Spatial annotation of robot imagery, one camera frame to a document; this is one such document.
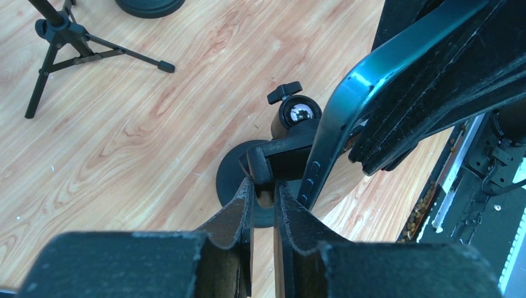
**black tripod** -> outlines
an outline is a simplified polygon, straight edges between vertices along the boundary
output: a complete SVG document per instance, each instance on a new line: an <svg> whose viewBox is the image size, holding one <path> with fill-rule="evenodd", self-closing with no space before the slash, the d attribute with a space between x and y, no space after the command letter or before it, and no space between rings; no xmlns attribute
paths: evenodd
<svg viewBox="0 0 526 298"><path fill-rule="evenodd" d="M37 21L35 24L35 30L37 31L38 36L50 43L50 46L46 59L42 65L42 69L39 71L37 85L33 90L33 95L31 96L29 106L25 112L25 117L28 119L35 117L38 103L40 102L49 74L73 65L97 61L113 56L130 55L139 60L156 65L157 68L166 71L167 73L173 73L176 70L176 67L168 62L154 60L89 34L83 26L77 24L73 13L71 13L71 6L76 4L76 0L66 0L60 12L56 11L47 0L29 0L29 2L46 18L46 20ZM88 41L109 47L112 50L102 53L94 53L87 45ZM55 64L58 50L67 43L71 44L77 52L79 52L80 56Z"/></svg>

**round black base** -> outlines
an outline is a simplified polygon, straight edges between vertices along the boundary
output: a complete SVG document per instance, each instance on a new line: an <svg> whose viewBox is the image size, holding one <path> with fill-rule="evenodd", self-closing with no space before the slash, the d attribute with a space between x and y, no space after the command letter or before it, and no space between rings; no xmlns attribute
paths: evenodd
<svg viewBox="0 0 526 298"><path fill-rule="evenodd" d="M247 150L257 144L265 143L265 140L252 140L241 143L230 150L221 161L217 170L215 187L219 202L225 206L236 195L239 186L246 177L239 164L239 157ZM256 228L268 228L274 225L274 209L263 208L257 201L254 204L254 226Z"/></svg>
<svg viewBox="0 0 526 298"><path fill-rule="evenodd" d="M184 0L115 0L125 12L142 19L166 17L178 10Z"/></svg>

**wooden floor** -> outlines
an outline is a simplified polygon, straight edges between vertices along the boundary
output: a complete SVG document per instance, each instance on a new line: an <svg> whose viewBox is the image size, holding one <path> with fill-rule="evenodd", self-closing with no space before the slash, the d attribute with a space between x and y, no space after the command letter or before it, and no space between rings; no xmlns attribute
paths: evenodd
<svg viewBox="0 0 526 298"><path fill-rule="evenodd" d="M0 287L19 287L61 232L199 226L220 208L221 158L270 138L277 106L266 94L298 80L324 106L370 51L383 5L191 0L143 20L114 1L78 3L77 21L92 35L177 72L126 56L68 68L50 75L36 118L26 120L47 49L33 28L41 15L27 1L0 0ZM64 48L59 59L73 54ZM315 214L352 240L395 240L447 138L424 140L396 171L372 178L343 158ZM274 296L271 238L272 229L256 232L254 297Z"/></svg>

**black knob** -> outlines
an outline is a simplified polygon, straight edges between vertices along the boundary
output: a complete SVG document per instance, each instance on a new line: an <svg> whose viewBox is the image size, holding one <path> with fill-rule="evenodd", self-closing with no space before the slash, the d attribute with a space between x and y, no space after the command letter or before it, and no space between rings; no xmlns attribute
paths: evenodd
<svg viewBox="0 0 526 298"><path fill-rule="evenodd" d="M302 90L303 88L298 81L283 84L278 86L276 90L267 95L267 100L269 101L269 104L275 104L276 102L280 102L286 99L288 96L294 95L298 92L301 92Z"/></svg>

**light wood surface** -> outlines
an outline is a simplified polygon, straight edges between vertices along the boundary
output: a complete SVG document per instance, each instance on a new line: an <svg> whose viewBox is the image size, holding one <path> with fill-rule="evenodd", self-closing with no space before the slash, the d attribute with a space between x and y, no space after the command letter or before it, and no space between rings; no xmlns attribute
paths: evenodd
<svg viewBox="0 0 526 298"><path fill-rule="evenodd" d="M36 118L26 120L47 49L33 28L41 15L27 1L0 0L0 287L19 287L61 232L202 224L220 208L222 157L270 137L277 106L266 94L298 80L323 107L370 51L383 5L188 0L173 15L143 20L114 1L78 3L77 21L92 35L177 72L126 56L68 68L50 76ZM66 47L58 60L73 55ZM447 138L424 140L394 172L372 178L342 158L314 213L352 240L394 241ZM254 297L273 297L272 229L254 239Z"/></svg>

